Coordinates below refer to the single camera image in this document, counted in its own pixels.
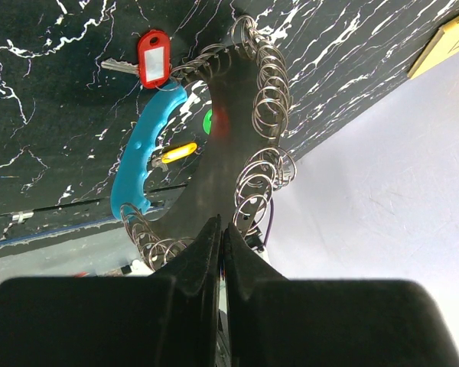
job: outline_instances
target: teal key holder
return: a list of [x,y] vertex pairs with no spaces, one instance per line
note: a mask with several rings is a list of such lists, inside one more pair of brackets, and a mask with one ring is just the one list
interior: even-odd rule
[[143,186],[148,177],[148,160],[156,146],[156,138],[167,125],[168,116],[187,101],[187,92],[180,84],[169,83],[148,102],[125,147],[114,179],[110,206],[115,218],[121,219],[121,206],[131,203],[146,214],[151,203],[145,198]]

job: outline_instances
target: blue strip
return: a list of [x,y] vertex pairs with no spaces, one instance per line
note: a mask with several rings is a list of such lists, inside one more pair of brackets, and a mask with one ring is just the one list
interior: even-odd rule
[[26,235],[25,237],[19,237],[18,239],[6,239],[5,241],[0,241],[0,247],[3,246],[3,245],[10,245],[10,244],[16,243],[16,242],[27,241],[27,240],[30,240],[30,239],[40,239],[41,237],[48,237],[50,235],[54,235],[54,234],[59,233],[59,232],[69,232],[69,231],[72,231],[72,230],[75,230],[75,229],[78,229],[78,228],[83,228],[85,226],[94,226],[96,224],[102,224],[102,223],[107,223],[107,222],[111,222],[111,221],[112,221],[112,223],[115,223],[115,222],[113,222],[115,219],[116,218],[114,218],[113,216],[110,216],[109,218],[99,219],[99,220],[96,220],[96,221],[93,221],[93,222],[77,224],[75,226],[70,226],[70,227],[58,228],[58,229],[54,229],[54,230],[49,231],[49,232],[37,233],[35,235]]

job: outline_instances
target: yellow paper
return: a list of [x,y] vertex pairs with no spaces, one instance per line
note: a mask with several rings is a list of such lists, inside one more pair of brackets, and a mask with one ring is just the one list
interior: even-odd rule
[[416,78],[457,52],[459,52],[459,16],[439,28],[437,34],[413,64],[408,78]]

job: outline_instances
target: key tag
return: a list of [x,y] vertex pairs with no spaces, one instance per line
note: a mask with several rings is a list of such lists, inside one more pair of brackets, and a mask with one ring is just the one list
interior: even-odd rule
[[170,76],[170,38],[162,31],[149,31],[138,42],[139,78],[145,88],[164,84]]

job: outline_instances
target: silver key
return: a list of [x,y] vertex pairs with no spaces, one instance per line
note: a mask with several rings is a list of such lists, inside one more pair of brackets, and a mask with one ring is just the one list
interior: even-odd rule
[[127,61],[117,61],[114,59],[104,60],[100,66],[107,70],[121,71],[123,73],[139,75],[138,65],[133,65]]
[[161,161],[161,156],[160,156],[160,157],[153,158],[153,159],[151,160],[151,166],[152,166],[153,168],[160,167],[161,170],[162,170],[163,172],[167,172],[167,171],[168,171],[168,166],[167,166],[166,163],[163,163],[163,162]]

